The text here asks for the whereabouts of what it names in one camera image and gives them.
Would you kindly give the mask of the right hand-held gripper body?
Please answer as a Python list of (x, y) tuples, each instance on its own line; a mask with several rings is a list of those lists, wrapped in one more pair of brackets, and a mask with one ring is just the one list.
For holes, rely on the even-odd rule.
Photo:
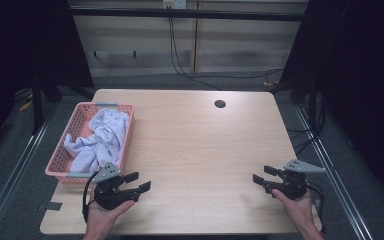
[(280, 170), (281, 174), (278, 177), (282, 182), (278, 183), (265, 180), (267, 185), (263, 188), (266, 193), (271, 195), (273, 195), (273, 189), (278, 189), (291, 200), (299, 199), (307, 192), (307, 174), (325, 172), (323, 167), (315, 166), (298, 159), (290, 160)]

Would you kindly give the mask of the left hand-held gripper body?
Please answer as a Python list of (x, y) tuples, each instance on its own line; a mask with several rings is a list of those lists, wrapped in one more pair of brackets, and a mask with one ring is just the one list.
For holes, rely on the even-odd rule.
[(133, 200), (138, 201), (140, 196), (139, 188), (121, 190), (120, 186), (124, 184), (121, 170), (113, 163), (107, 163), (92, 178), (96, 184), (94, 190), (94, 200), (107, 210), (115, 209), (122, 203)]

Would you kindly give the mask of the white printed towel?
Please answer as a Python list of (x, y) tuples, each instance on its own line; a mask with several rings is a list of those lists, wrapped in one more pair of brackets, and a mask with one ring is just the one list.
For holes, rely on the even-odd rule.
[(130, 116), (114, 109), (100, 109), (89, 122), (92, 134), (73, 139), (67, 134), (63, 146), (74, 158), (70, 171), (90, 173), (107, 163), (118, 165)]

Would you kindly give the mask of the pink plastic basket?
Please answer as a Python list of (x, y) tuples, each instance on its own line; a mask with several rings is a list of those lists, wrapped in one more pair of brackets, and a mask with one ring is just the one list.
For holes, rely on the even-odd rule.
[(61, 138), (55, 147), (48, 165), (45, 168), (45, 173), (48, 176), (55, 177), (62, 183), (84, 184), (87, 179), (94, 173), (71, 172), (70, 166), (74, 158), (64, 148), (63, 143), (67, 134), (71, 134), (74, 140), (76, 140), (78, 137), (87, 138), (90, 136), (92, 131), (88, 128), (89, 122), (100, 109), (114, 109), (125, 112), (130, 116), (127, 133), (125, 134), (124, 138), (124, 146), (120, 156), (120, 162), (118, 165), (115, 165), (121, 171), (125, 169), (135, 125), (134, 107), (132, 105), (122, 103), (81, 102), (73, 110), (73, 113), (71, 114), (71, 117), (69, 118)]

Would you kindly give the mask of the person's right hand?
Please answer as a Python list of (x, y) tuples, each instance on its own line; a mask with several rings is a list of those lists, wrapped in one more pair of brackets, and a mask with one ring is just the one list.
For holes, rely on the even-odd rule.
[(309, 232), (310, 228), (314, 226), (311, 194), (306, 192), (296, 200), (289, 199), (278, 189), (274, 189), (272, 194), (283, 204), (296, 229), (302, 234)]

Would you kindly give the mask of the person's left hand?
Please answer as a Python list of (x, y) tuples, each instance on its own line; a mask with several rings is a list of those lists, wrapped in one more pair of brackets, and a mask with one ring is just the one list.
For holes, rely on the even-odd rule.
[(107, 233), (110, 234), (116, 220), (131, 207), (135, 202), (133, 200), (126, 201), (120, 206), (112, 210), (102, 208), (96, 201), (91, 201), (88, 204), (88, 219), (86, 233)]

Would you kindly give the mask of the black metal stand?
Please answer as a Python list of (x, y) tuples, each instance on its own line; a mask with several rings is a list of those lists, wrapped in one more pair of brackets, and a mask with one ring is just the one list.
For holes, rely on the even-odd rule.
[(45, 96), (51, 103), (59, 102), (62, 98), (55, 83), (48, 77), (36, 75), (32, 80), (32, 103), (34, 124), (32, 134), (35, 135), (44, 123), (42, 96)]

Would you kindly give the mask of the dark curtain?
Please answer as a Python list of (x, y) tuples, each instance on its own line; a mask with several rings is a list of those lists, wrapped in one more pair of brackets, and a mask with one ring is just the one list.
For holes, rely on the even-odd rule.
[(24, 88), (51, 101), (58, 86), (93, 86), (68, 0), (0, 0), (0, 127)]
[(316, 85), (384, 184), (384, 0), (308, 0), (281, 82)]

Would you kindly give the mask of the black horizontal metal bar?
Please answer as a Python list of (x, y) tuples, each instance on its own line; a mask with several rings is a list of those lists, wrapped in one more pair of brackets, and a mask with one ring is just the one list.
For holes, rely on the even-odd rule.
[(261, 20), (301, 22), (306, 19), (304, 14), (232, 12), (207, 10), (177, 9), (125, 9), (125, 8), (70, 8), (73, 15), (111, 16), (111, 17), (160, 17), (160, 18), (191, 18), (191, 19), (229, 19), (229, 20)]

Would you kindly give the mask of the metal floor rail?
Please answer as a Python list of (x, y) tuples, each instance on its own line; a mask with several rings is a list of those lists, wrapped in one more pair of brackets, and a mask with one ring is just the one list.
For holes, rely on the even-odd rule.
[(368, 226), (360, 211), (357, 209), (356, 204), (352, 200), (349, 192), (347, 191), (342, 179), (340, 178), (329, 154), (327, 153), (320, 137), (310, 127), (310, 120), (305, 109), (297, 105), (295, 107), (300, 122), (305, 129), (309, 141), (318, 156), (321, 165), (325, 169), (326, 176), (332, 185), (332, 188), (341, 203), (342, 208), (359, 240), (374, 240), (370, 233)]
[(58, 106), (50, 103), (40, 110), (42, 118), (38, 125), (33, 110), (25, 115), (19, 111), (11, 113), (4, 124), (0, 132), (0, 221)]

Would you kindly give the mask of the white wall socket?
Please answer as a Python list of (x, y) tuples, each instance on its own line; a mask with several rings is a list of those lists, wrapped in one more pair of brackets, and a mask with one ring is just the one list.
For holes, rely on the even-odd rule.
[(164, 9), (185, 10), (187, 8), (186, 0), (162, 0)]

